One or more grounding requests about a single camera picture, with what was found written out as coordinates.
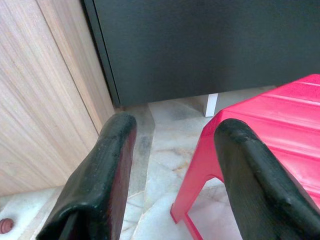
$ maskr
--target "red object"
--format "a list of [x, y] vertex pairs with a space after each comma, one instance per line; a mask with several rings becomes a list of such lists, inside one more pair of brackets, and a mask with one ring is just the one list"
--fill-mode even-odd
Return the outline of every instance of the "red object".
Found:
[[14, 221], [10, 218], [4, 218], [0, 221], [0, 234], [6, 234], [14, 227]]
[[214, 132], [225, 119], [247, 123], [320, 208], [320, 75], [313, 74], [221, 110], [202, 130], [192, 161], [171, 208], [193, 239], [202, 240], [188, 216], [206, 181], [224, 181]]

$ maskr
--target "wood grain panel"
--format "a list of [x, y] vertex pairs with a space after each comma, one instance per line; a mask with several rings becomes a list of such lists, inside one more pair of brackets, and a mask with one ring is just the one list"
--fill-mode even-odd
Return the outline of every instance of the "wood grain panel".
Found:
[[80, 0], [37, 0], [83, 102], [100, 132], [115, 111]]
[[0, 13], [0, 195], [63, 185], [97, 131], [36, 0]]

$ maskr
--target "tile floor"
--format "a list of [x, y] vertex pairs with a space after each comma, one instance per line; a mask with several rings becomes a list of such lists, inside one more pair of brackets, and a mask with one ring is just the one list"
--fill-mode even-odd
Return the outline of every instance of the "tile floor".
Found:
[[[215, 113], [273, 87], [219, 93]], [[120, 240], [192, 240], [183, 223], [174, 224], [175, 200], [202, 128], [202, 97], [128, 107], [138, 123], [127, 205]], [[13, 230], [0, 240], [29, 240], [42, 228], [62, 187], [0, 197], [0, 219]], [[241, 240], [224, 185], [207, 182], [189, 212], [204, 240]]]

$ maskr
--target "black cabinet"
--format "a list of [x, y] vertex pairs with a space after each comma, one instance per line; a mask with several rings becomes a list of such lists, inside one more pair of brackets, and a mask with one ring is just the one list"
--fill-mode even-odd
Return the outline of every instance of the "black cabinet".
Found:
[[320, 72], [319, 0], [84, 0], [116, 106]]

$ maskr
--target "stool leg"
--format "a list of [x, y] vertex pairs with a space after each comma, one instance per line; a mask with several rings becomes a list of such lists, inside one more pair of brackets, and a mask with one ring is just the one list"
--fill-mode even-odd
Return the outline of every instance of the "stool leg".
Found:
[[175, 223], [178, 223], [180, 220], [185, 222], [195, 240], [202, 240], [202, 237], [188, 216], [188, 211], [206, 181], [214, 177], [222, 182], [224, 181], [214, 145], [214, 132], [221, 119], [220, 117], [216, 117], [202, 130], [190, 166], [170, 211]]

